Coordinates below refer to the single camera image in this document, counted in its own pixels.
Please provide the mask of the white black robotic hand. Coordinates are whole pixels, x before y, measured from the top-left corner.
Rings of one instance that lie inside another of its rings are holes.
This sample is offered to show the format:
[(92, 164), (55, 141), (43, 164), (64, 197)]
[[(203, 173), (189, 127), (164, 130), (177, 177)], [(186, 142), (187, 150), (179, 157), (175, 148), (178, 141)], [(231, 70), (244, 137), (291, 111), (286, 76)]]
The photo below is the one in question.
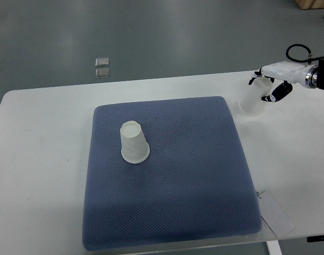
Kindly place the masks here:
[(308, 89), (317, 88), (318, 66), (287, 61), (266, 65), (254, 72), (249, 85), (258, 77), (265, 77), (271, 83), (275, 80), (283, 81), (271, 94), (261, 97), (262, 101), (275, 103), (292, 92), (294, 83), (299, 83)]

